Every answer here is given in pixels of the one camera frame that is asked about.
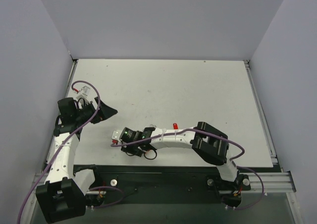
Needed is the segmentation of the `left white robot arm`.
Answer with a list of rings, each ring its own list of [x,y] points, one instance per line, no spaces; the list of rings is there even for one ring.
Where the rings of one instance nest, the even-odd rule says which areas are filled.
[[[98,98],[95,102],[96,107],[83,98],[64,98],[57,103],[60,114],[53,132],[55,151],[44,184],[36,188],[39,206],[49,224],[83,216],[87,207],[98,207],[105,200],[102,194],[88,194],[89,189],[103,185],[97,166],[74,168],[83,124],[96,124],[118,113]]]

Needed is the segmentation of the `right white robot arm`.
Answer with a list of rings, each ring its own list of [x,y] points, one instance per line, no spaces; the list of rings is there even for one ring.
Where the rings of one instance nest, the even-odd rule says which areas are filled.
[[[234,182],[238,169],[229,152],[228,136],[206,122],[195,127],[172,129],[146,127],[142,131],[124,128],[119,136],[121,151],[141,156],[164,148],[192,149],[206,163],[217,167],[220,178]]]

